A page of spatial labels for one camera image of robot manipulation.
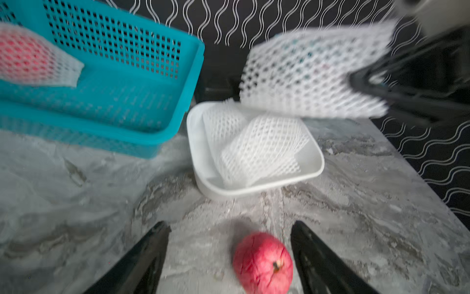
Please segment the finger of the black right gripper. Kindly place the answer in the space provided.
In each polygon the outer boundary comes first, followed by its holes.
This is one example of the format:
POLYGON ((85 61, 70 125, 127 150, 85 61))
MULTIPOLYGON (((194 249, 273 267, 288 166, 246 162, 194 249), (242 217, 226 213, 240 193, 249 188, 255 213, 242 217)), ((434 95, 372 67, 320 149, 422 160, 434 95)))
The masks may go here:
POLYGON ((385 100, 389 113, 418 126, 470 118, 470 31, 440 33, 349 76, 355 91, 385 100))

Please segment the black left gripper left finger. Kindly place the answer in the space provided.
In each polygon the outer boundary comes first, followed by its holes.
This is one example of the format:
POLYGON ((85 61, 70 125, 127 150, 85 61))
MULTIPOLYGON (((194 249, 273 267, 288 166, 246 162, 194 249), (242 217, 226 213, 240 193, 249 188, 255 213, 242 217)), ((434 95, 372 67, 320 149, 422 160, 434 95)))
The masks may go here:
POLYGON ((168 248, 170 226, 158 222, 87 294, 154 294, 157 291, 168 248))

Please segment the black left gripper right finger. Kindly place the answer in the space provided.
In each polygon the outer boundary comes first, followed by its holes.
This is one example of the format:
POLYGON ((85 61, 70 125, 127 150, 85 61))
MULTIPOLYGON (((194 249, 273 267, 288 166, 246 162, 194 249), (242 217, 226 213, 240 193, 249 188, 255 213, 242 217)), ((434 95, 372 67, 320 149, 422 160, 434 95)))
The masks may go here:
POLYGON ((305 294, 378 294, 300 220, 291 247, 305 294))

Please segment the netted apple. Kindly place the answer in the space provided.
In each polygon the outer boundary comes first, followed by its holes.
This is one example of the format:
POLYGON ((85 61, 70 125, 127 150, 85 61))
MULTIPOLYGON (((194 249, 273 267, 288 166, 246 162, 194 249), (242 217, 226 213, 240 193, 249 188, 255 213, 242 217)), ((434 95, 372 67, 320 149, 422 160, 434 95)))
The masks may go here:
POLYGON ((293 261, 285 245, 265 232, 246 236, 232 261, 238 281, 247 294, 286 294, 293 280, 293 261))
POLYGON ((75 88, 84 64, 44 37, 1 23, 1 80, 16 85, 75 88))

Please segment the white foam net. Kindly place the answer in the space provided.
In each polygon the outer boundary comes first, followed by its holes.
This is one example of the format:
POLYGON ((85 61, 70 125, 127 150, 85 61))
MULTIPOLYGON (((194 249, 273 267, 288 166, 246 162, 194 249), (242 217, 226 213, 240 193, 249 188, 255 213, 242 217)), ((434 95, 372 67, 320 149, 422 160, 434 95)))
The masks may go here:
POLYGON ((299 174, 295 155, 308 141, 298 118, 257 116, 222 150, 223 182, 245 188, 267 178, 299 174))
POLYGON ((239 106, 240 103, 227 99, 216 102, 203 113, 209 149, 219 172, 224 168, 222 150, 248 124, 247 116, 240 111, 239 106))
POLYGON ((243 69, 243 106, 305 118, 379 118, 384 100, 354 90, 349 77, 389 51, 396 23, 310 28, 254 46, 243 69))

